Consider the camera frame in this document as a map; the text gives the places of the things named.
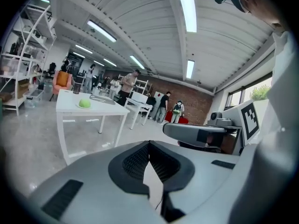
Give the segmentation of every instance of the ceiling light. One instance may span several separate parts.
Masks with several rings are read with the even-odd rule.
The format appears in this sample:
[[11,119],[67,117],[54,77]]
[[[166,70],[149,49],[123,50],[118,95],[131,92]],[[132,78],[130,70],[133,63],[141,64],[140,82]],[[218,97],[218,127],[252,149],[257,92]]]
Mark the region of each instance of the ceiling light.
[[101,64],[100,62],[97,62],[97,61],[93,61],[93,62],[96,62],[97,64],[104,66],[104,65],[103,65],[103,64]]
[[145,69],[144,66],[141,65],[141,63],[135,58],[135,56],[131,55],[130,57],[131,57],[131,59],[132,59],[133,61],[135,61],[135,63],[136,63],[137,65],[140,66],[141,69],[143,69],[143,70]]
[[107,31],[105,31],[103,28],[100,28],[97,24],[95,24],[93,21],[89,20],[87,22],[89,26],[96,29],[98,32],[102,33],[105,37],[107,37],[110,41],[116,42],[116,39],[111,36]]
[[187,32],[197,32],[194,0],[181,0]]
[[43,2],[50,3],[50,1],[49,1],[49,0],[40,0],[40,1],[43,1]]
[[106,62],[112,64],[113,66],[117,66],[117,65],[115,65],[114,63],[112,63],[111,61],[107,60],[106,58],[104,58],[104,61],[106,61]]
[[92,52],[91,52],[91,51],[89,51],[89,50],[85,49],[84,47],[80,47],[80,46],[78,46],[78,45],[76,45],[76,47],[78,47],[78,48],[80,48],[80,49],[82,49],[82,50],[84,50],[84,51],[86,51],[86,52],[89,52],[90,54],[92,54]]
[[80,54],[78,54],[78,53],[76,53],[76,52],[73,52],[74,54],[76,54],[76,55],[78,55],[78,56],[80,56],[80,57],[83,57],[83,58],[85,58],[85,56],[83,56],[83,55],[80,55]]
[[188,60],[186,78],[191,79],[193,67],[194,67],[194,61]]

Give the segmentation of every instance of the window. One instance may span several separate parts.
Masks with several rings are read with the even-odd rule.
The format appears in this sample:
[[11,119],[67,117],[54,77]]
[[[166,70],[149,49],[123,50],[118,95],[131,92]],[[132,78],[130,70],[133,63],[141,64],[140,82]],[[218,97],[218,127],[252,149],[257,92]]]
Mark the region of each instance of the window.
[[254,101],[267,99],[266,94],[271,88],[271,82],[272,72],[232,93],[229,93],[225,110],[250,99],[253,99]]

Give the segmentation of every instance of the gray floor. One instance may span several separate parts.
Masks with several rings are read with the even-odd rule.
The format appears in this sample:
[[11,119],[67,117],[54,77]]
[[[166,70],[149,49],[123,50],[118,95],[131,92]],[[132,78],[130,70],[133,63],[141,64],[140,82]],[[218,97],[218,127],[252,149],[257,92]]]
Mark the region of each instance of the gray floor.
[[[1,122],[1,143],[7,153],[6,171],[11,184],[28,196],[41,182],[66,166],[59,144],[56,125],[56,102],[42,101],[34,109],[4,112]],[[160,140],[177,145],[177,141],[164,135],[162,126],[147,120],[145,126],[129,127],[133,114],[127,116],[119,145],[141,140]],[[64,123],[68,152],[99,152],[113,144],[115,124],[119,116],[106,117],[103,133],[98,134],[101,117],[68,117],[75,122]]]

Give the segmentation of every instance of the white table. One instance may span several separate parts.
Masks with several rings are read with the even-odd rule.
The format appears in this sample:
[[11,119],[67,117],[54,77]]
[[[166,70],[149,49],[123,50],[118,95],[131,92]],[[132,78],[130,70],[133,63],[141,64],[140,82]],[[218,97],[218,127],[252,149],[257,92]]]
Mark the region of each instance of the white table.
[[144,104],[144,103],[135,101],[131,98],[127,98],[127,101],[125,103],[125,108],[128,108],[128,109],[135,112],[135,115],[133,117],[133,123],[132,123],[130,129],[133,129],[139,112],[146,112],[145,119],[142,123],[142,125],[144,125],[145,121],[148,119],[148,116],[149,116],[149,113],[150,113],[150,110],[151,110],[152,107],[153,107],[152,105]]
[[57,129],[58,129],[60,146],[67,165],[71,163],[70,158],[85,155],[86,152],[82,151],[76,154],[68,154],[66,144],[65,144],[65,137],[64,137],[63,117],[65,116],[103,116],[99,128],[99,133],[102,133],[105,116],[121,115],[121,122],[120,125],[118,126],[118,133],[114,139],[114,146],[116,147],[127,114],[129,113],[129,110],[127,110],[126,108],[122,107],[117,103],[115,103],[114,105],[110,105],[108,103],[103,103],[91,99],[90,99],[91,102],[90,109],[82,109],[76,106],[76,104],[79,104],[80,99],[82,98],[89,99],[89,97],[90,94],[87,93],[79,93],[78,95],[76,95],[72,91],[66,91],[66,90],[60,90],[58,94],[57,103],[56,103]]

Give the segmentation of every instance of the brick wall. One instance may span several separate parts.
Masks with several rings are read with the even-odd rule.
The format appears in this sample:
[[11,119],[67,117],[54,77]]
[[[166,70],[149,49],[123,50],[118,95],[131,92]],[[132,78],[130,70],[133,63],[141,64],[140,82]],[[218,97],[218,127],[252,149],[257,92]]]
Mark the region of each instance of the brick wall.
[[[112,79],[114,76],[118,76],[119,74],[126,75],[127,73],[107,70],[104,76],[110,76]],[[152,83],[152,96],[155,95],[156,91],[163,94],[170,91],[171,96],[169,97],[169,110],[174,107],[178,100],[182,100],[185,107],[185,117],[189,120],[189,124],[204,124],[206,115],[208,114],[212,104],[212,96],[184,85],[164,81],[154,77],[139,76],[138,79],[144,81],[148,80]]]

